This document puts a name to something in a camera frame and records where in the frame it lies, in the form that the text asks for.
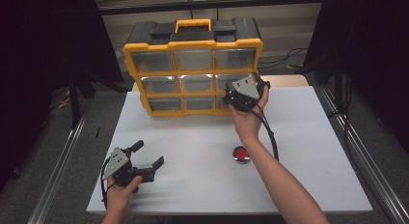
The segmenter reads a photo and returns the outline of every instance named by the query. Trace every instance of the forearm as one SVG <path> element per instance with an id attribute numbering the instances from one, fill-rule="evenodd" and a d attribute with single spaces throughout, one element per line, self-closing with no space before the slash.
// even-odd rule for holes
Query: forearm
<path id="1" fill-rule="evenodd" d="M 303 185 L 264 148 L 260 141 L 243 143 L 280 214 L 287 223 L 328 223 Z"/>
<path id="2" fill-rule="evenodd" d="M 103 218 L 102 224 L 122 224 L 123 215 L 120 213 L 107 212 Z"/>

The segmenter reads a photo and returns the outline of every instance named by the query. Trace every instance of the hand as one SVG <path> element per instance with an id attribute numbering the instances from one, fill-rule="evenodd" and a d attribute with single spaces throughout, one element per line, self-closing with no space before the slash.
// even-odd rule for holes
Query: hand
<path id="1" fill-rule="evenodd" d="M 112 177 L 107 180 L 107 186 L 112 185 L 107 191 L 107 208 L 102 223 L 122 223 L 129 209 L 129 199 L 133 190 L 141 183 L 142 177 L 135 177 L 127 187 L 120 187 Z"/>
<path id="2" fill-rule="evenodd" d="M 264 87 L 262 98 L 259 100 L 258 105 L 253 107 L 253 111 L 262 116 L 264 106 L 268 102 L 268 87 Z M 234 118 L 235 131 L 240 138 L 241 143 L 246 147 L 247 143 L 259 141 L 259 127 L 261 126 L 261 120 L 256 117 L 252 112 L 239 113 L 234 106 L 229 104 L 229 108 Z"/>

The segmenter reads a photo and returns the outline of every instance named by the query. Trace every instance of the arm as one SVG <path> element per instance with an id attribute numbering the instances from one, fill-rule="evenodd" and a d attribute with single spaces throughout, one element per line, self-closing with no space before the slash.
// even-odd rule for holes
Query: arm
<path id="1" fill-rule="evenodd" d="M 129 199 L 132 191 L 141 183 L 142 177 L 135 177 L 127 187 L 120 187 L 113 185 L 107 191 L 108 203 L 106 208 L 105 217 L 102 223 L 106 224 L 120 224 L 123 223 L 123 219 L 129 209 Z M 112 177 L 108 178 L 108 186 L 115 181 Z"/>
<path id="2" fill-rule="evenodd" d="M 264 88 L 259 107 L 268 101 L 268 88 Z M 239 114 L 229 105 L 235 130 L 249 152 L 268 193 L 287 223 L 328 223 L 310 193 L 292 174 L 264 148 L 259 140 L 260 120 L 252 113 Z M 253 108 L 261 115 L 258 107 Z"/>

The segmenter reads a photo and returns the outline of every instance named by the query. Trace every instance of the metal rail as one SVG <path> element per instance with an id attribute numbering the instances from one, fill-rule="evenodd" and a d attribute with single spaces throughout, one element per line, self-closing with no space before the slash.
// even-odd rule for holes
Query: metal rail
<path id="1" fill-rule="evenodd" d="M 170 11 L 189 11 L 189 10 L 204 10 L 204 9 L 222 9 L 222 8 L 237 8 L 237 7 L 255 7 L 255 6 L 271 6 L 271 5 L 289 5 L 289 4 L 311 4 L 321 3 L 324 0 L 208 0 L 196 2 L 181 2 L 170 4 L 154 4 L 142 6 L 113 6 L 99 7 L 98 12 L 101 15 L 109 14 L 142 14 Z"/>
<path id="2" fill-rule="evenodd" d="M 91 109 L 91 104 L 92 101 L 90 99 L 87 99 L 85 101 L 84 113 L 75 129 L 72 129 L 71 132 L 69 133 L 68 140 L 64 145 L 63 151 L 61 152 L 57 164 L 54 167 L 54 171 L 52 172 L 46 187 L 42 191 L 42 195 L 39 201 L 37 202 L 36 207 L 34 208 L 30 216 L 30 219 L 27 222 L 28 224 L 41 224 L 44 222 L 48 210 L 51 206 L 51 203 L 54 199 L 54 196 L 57 193 L 57 189 L 60 184 L 61 178 L 63 177 L 66 171 L 69 159 L 72 155 L 73 150 L 75 149 L 76 141 L 78 140 L 85 120 L 88 117 L 88 113 Z"/>
<path id="3" fill-rule="evenodd" d="M 334 103 L 334 96 L 328 88 L 321 89 L 322 95 L 324 95 L 325 100 L 333 111 L 337 111 L 337 106 Z M 337 115 L 337 120 L 342 129 L 345 126 L 345 116 Z M 394 216 L 395 220 L 399 224 L 409 223 L 409 215 L 406 208 L 403 206 L 400 198 L 397 196 L 395 190 L 386 180 L 382 172 L 379 170 L 373 158 L 370 156 L 367 148 L 362 142 L 361 138 L 358 136 L 354 127 L 349 124 L 347 129 L 347 138 L 353 147 L 353 150 L 360 158 L 365 169 L 367 170 L 370 178 L 381 194 L 383 200 L 387 204 L 390 212 Z"/>

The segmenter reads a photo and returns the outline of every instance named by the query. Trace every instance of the white table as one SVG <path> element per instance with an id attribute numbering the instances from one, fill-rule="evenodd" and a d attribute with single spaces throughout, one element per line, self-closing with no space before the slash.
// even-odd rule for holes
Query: white table
<path id="1" fill-rule="evenodd" d="M 372 207 L 349 164 L 312 87 L 272 88 L 265 115 L 275 132 L 280 161 L 327 213 L 370 211 Z M 272 153 L 267 132 L 260 139 Z M 232 117 L 151 117 L 138 92 L 127 94 L 108 155 L 138 140 L 132 155 L 149 167 L 161 155 L 165 164 L 155 182 L 140 185 L 131 212 L 151 215 L 278 213 L 253 164 L 238 164 L 240 145 Z M 105 213 L 99 182 L 88 212 Z"/>

